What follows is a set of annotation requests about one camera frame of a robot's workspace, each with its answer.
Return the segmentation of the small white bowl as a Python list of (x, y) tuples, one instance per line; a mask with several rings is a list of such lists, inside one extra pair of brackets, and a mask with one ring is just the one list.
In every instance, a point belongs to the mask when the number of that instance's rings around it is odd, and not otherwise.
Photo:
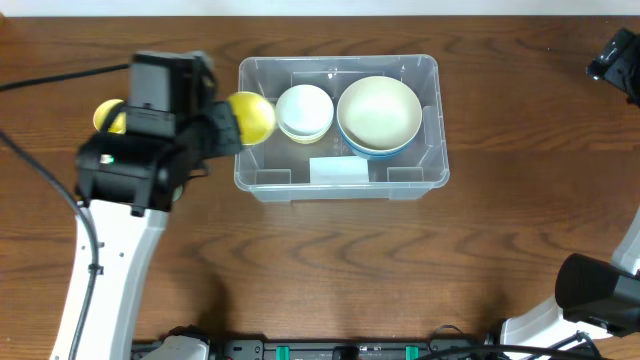
[(320, 87), (296, 85), (278, 98), (275, 114), (281, 129), (294, 136), (311, 137), (331, 126), (334, 105)]

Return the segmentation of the small yellow bowl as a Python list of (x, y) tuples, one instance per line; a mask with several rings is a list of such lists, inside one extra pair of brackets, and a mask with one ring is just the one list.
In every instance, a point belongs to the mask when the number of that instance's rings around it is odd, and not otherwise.
[(313, 144), (315, 142), (318, 142), (330, 129), (331, 125), (328, 124), (324, 129), (322, 129), (321, 131), (319, 131), (318, 133), (312, 134), (312, 135), (296, 135), (292, 132), (290, 132), (287, 127), (284, 124), (278, 124), (279, 129), (292, 141), (299, 143), (299, 144), (303, 144), (303, 145), (307, 145), (307, 144)]

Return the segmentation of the large beige bowl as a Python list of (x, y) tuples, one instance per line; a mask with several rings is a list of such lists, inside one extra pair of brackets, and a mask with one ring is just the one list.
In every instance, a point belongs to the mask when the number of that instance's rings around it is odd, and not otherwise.
[(360, 151), (400, 151), (422, 125), (422, 105), (409, 86), (386, 76), (370, 76), (351, 84), (336, 107), (345, 139)]

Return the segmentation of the large dark blue bowl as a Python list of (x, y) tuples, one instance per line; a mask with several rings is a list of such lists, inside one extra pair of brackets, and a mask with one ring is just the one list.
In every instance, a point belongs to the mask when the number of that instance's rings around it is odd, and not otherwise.
[(351, 149), (351, 151), (355, 155), (360, 156), (367, 160), (383, 160), (383, 159), (388, 159), (400, 154), (402, 151), (404, 151), (406, 148), (408, 148), (411, 145), (411, 143), (414, 141), (414, 139), (418, 134), (418, 132), (415, 132), (406, 143), (404, 143), (399, 147), (396, 147), (390, 150), (372, 150), (372, 149), (363, 147), (361, 145), (358, 145), (356, 142), (354, 142), (348, 136), (345, 128), (340, 123), (337, 123), (337, 128), (339, 129), (339, 133), (343, 141)]

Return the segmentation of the green cup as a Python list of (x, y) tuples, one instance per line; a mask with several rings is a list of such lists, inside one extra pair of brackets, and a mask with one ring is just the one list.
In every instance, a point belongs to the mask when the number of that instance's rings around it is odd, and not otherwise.
[(183, 186), (176, 187), (174, 192), (173, 192), (172, 201), (173, 202), (178, 201), (181, 198), (181, 196), (183, 195), (183, 192), (184, 192), (184, 187)]

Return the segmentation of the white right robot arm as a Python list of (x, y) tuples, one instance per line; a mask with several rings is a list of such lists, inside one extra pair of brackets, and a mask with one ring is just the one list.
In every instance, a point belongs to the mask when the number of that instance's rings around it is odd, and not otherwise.
[(570, 255), (553, 296), (505, 320), (492, 344), (506, 359), (596, 357), (594, 342), (639, 331), (639, 217), (609, 262)]

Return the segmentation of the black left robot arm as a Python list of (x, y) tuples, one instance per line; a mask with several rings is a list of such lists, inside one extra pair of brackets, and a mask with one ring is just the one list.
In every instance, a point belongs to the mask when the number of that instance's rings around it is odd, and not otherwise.
[(76, 250), (54, 359), (126, 359), (149, 265), (175, 195), (207, 160), (242, 148), (201, 51), (140, 51), (129, 96), (99, 115), (76, 156)]

